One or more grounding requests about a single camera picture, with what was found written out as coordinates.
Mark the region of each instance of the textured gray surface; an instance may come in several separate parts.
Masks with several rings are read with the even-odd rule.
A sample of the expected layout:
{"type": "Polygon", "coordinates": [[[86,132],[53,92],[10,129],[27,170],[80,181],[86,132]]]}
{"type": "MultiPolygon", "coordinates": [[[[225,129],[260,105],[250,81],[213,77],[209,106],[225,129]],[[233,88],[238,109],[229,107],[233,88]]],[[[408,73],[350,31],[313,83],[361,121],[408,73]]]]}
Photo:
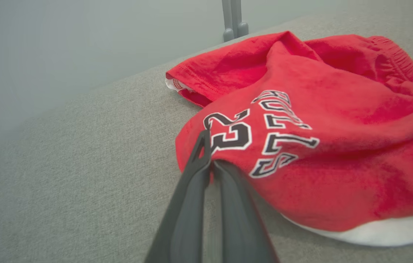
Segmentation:
{"type": "MultiPolygon", "coordinates": [[[[385,35],[413,58],[413,1],[386,2],[260,34],[385,35]]],[[[0,146],[0,262],[143,261],[180,176],[174,138],[199,110],[164,85],[164,73],[179,61],[34,118],[0,146]]],[[[208,190],[206,262],[218,251],[213,196],[208,190]]],[[[258,206],[282,262],[413,262],[413,245],[341,243],[293,226],[261,200],[258,206]]]]}

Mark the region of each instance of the clothing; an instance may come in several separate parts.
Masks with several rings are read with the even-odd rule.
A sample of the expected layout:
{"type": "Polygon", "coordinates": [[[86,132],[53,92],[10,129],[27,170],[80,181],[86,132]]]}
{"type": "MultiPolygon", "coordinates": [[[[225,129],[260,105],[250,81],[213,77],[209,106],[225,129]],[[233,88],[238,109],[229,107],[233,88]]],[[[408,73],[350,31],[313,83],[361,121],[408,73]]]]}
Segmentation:
{"type": "Polygon", "coordinates": [[[287,31],[190,58],[166,77],[204,107],[176,138],[181,170],[210,129],[212,159],[237,165],[295,223],[345,232],[413,217],[413,61],[391,40],[302,42],[287,31]]]}

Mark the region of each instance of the gray bracket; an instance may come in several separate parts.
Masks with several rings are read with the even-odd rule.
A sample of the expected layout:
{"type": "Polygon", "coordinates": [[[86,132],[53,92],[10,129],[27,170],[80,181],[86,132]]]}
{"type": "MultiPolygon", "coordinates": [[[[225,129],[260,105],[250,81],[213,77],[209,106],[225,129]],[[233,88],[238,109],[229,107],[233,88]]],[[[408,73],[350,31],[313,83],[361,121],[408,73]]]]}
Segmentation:
{"type": "Polygon", "coordinates": [[[248,24],[242,21],[241,0],[223,0],[224,42],[248,34],[248,24]]]}

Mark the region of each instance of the red fabric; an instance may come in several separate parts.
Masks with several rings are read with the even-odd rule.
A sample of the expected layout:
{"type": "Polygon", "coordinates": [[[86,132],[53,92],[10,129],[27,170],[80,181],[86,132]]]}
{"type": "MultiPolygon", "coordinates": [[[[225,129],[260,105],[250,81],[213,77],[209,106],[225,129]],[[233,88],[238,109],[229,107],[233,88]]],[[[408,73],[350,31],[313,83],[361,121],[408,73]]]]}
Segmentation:
{"type": "Polygon", "coordinates": [[[213,160],[240,167],[291,220],[345,231],[413,216],[413,61],[391,40],[341,35],[302,42],[290,32],[263,35],[190,58],[167,77],[190,87],[180,94],[204,107],[176,138],[181,170],[204,119],[220,113],[235,122],[207,122],[212,141],[223,146],[213,160]],[[253,102],[266,90],[274,93],[253,102]],[[281,127],[267,127],[266,114],[281,127]],[[235,129],[247,126],[250,142],[228,148],[246,134],[235,129]],[[273,136],[281,139],[269,145],[273,136]],[[265,174],[263,166],[256,175],[265,175],[252,175],[260,160],[273,160],[269,168],[278,156],[281,167],[265,174]]]}

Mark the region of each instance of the tongs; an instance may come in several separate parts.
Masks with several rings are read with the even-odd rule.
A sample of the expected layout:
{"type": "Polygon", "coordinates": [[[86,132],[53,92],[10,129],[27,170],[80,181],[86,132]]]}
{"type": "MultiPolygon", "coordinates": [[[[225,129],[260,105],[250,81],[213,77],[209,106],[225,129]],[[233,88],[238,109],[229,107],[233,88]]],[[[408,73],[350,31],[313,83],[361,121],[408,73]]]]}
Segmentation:
{"type": "Polygon", "coordinates": [[[277,263],[278,257],[241,171],[211,163],[210,132],[198,136],[145,263],[201,263],[204,192],[214,179],[221,189],[223,263],[277,263]]]}

